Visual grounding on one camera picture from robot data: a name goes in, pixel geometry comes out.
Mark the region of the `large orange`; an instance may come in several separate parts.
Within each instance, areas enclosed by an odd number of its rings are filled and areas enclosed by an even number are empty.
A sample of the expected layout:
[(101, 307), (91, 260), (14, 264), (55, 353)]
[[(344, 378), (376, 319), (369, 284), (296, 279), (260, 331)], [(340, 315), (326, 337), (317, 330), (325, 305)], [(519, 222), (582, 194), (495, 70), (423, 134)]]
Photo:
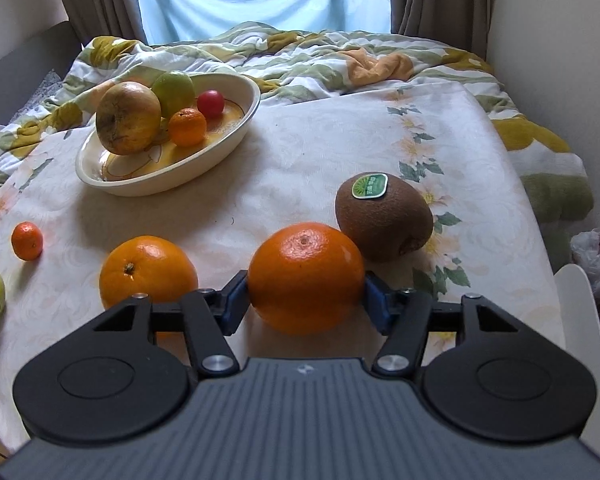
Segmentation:
[(360, 306), (364, 259), (347, 235), (318, 222), (287, 226), (254, 253), (251, 305), (266, 325), (291, 336), (333, 330)]
[(194, 264), (183, 249), (161, 237), (131, 238), (110, 252), (99, 273), (99, 295), (109, 309), (135, 294), (172, 302), (198, 288)]

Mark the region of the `brown kiwi with sticker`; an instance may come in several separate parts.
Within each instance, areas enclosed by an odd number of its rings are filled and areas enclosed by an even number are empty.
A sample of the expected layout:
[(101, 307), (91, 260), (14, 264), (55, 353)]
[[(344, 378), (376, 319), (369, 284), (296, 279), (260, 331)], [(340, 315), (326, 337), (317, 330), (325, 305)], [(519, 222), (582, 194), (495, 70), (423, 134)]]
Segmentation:
[(383, 172), (345, 180), (336, 193), (335, 214), (340, 231), (373, 262), (416, 252), (434, 230), (434, 216), (420, 193)]

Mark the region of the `small mandarin orange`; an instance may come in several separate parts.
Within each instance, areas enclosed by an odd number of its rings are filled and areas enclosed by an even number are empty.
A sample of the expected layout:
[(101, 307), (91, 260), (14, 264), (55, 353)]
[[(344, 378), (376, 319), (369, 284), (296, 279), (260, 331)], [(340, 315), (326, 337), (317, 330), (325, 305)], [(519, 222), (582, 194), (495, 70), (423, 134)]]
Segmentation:
[(12, 231), (12, 250), (23, 261), (37, 259), (43, 251), (43, 234), (32, 222), (20, 222)]

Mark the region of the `cream oval fruit bowl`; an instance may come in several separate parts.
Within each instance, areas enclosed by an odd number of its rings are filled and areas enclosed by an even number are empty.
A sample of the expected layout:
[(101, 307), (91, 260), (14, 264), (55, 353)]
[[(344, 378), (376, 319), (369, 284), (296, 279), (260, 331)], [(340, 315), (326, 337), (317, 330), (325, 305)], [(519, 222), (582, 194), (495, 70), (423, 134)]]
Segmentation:
[(260, 104), (261, 92), (250, 78), (237, 74), (193, 74), (200, 91), (224, 96), (223, 119), (209, 128), (208, 138), (192, 148), (173, 142), (154, 145), (140, 154), (111, 154), (90, 132), (76, 155), (76, 175), (91, 188), (125, 196), (147, 196), (176, 188), (226, 159), (244, 140)]

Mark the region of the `floral cream tablecloth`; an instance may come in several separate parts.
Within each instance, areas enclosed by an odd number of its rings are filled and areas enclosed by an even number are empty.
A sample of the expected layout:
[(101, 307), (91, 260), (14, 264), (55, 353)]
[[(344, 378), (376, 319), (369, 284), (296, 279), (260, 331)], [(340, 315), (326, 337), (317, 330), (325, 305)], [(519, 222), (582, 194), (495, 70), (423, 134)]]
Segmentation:
[[(458, 84), (261, 107), (218, 166), (147, 197), (82, 183), (74, 160), (86, 137), (84, 128), (48, 136), (0, 189), (0, 441), (9, 450), (28, 438), (12, 402), (18, 370), (100, 313), (98, 276), (115, 247), (163, 237), (187, 252), (202, 286), (218, 288), (284, 226), (334, 224), (338, 188), (365, 171), (411, 174), (441, 219), (420, 252), (376, 266), (386, 282), (432, 285), (445, 300), (478, 292), (555, 344), (565, 341), (524, 187), (494, 125)], [(10, 241), (25, 221), (43, 234), (33, 261), (19, 259)]]

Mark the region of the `small mandarin in bowl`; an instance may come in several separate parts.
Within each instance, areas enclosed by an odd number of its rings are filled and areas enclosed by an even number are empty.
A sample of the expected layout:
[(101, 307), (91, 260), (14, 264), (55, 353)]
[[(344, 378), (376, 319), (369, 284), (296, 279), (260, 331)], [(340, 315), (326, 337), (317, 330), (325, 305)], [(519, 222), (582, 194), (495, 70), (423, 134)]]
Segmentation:
[(171, 141), (179, 148), (192, 148), (204, 142), (207, 135), (207, 119), (196, 108), (183, 108), (168, 123)]

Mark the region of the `white plastic bag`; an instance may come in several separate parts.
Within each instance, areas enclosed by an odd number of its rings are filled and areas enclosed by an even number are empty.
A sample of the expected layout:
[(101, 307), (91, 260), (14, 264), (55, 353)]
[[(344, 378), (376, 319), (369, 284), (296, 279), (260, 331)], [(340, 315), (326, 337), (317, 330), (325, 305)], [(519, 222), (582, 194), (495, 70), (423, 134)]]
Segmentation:
[(600, 229), (573, 235), (570, 250), (573, 262), (583, 269), (594, 297), (600, 300)]

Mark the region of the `red cherry tomato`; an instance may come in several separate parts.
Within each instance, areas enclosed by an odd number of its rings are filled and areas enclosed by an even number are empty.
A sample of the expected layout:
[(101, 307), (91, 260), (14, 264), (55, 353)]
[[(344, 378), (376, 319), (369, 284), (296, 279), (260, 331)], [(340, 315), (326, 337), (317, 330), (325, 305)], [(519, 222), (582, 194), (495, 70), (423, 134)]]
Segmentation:
[(215, 119), (222, 116), (225, 100), (218, 90), (206, 90), (197, 96), (196, 105), (205, 118)]

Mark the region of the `large brown pear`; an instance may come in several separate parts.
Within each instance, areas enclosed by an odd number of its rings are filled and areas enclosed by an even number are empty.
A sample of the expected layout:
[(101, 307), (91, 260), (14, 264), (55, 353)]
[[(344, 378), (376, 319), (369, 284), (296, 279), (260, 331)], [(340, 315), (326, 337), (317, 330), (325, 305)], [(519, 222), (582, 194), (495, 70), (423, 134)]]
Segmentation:
[(100, 144), (116, 155), (132, 155), (154, 142), (160, 132), (161, 105), (148, 87), (135, 81), (108, 89), (96, 110)]

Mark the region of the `green apple in bowl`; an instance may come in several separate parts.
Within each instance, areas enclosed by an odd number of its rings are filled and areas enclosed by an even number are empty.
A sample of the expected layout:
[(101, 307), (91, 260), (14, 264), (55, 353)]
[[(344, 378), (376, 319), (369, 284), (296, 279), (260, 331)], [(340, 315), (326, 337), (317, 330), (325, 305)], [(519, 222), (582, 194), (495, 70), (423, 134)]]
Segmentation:
[(161, 105), (161, 115), (170, 119), (183, 108), (191, 107), (196, 99), (195, 87), (190, 77), (183, 72), (160, 75), (151, 86)]

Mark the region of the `green striped floral duvet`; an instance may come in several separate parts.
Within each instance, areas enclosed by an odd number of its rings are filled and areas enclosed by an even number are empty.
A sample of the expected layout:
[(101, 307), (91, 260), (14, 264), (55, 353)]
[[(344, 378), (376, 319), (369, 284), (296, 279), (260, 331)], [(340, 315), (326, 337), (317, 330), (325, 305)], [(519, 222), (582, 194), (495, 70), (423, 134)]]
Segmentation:
[(164, 72), (235, 73), (253, 80), (264, 104), (296, 104), (407, 84), (455, 81), (483, 108), (512, 155), (553, 268), (570, 259), (565, 225), (594, 205), (582, 159), (553, 131), (518, 110), (492, 67), (471, 52), (429, 39), (378, 32), (297, 32), (245, 22), (201, 41), (149, 47), (98, 36), (68, 75), (0, 130), (0, 189), (46, 136), (84, 125), (115, 82), (152, 84)]

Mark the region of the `patterned grey pillow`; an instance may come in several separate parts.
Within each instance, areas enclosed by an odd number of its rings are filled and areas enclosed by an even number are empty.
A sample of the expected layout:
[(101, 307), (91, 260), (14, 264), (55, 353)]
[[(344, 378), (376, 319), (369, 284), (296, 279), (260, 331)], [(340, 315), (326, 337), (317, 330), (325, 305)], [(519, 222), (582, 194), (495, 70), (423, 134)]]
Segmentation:
[(62, 79), (54, 70), (50, 70), (42, 79), (38, 88), (35, 89), (32, 96), (17, 110), (10, 118), (10, 122), (15, 122), (20, 116), (27, 115), (31, 110), (40, 106), (45, 100), (53, 96), (62, 88)]

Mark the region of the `grey headboard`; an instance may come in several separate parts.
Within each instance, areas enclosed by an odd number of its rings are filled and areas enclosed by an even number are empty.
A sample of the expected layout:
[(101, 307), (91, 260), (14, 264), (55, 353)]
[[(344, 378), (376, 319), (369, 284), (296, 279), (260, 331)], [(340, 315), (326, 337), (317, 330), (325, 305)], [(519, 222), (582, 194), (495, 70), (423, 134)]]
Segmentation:
[(81, 50), (72, 25), (64, 21), (1, 58), (0, 124), (7, 124), (51, 70), (64, 78)]

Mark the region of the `right brown curtain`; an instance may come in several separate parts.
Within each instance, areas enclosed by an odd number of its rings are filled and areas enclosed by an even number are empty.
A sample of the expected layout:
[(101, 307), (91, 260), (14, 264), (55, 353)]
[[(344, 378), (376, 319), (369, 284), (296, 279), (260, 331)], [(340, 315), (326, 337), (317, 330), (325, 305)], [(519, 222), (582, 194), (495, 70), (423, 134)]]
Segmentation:
[(390, 0), (391, 31), (486, 56), (492, 0)]

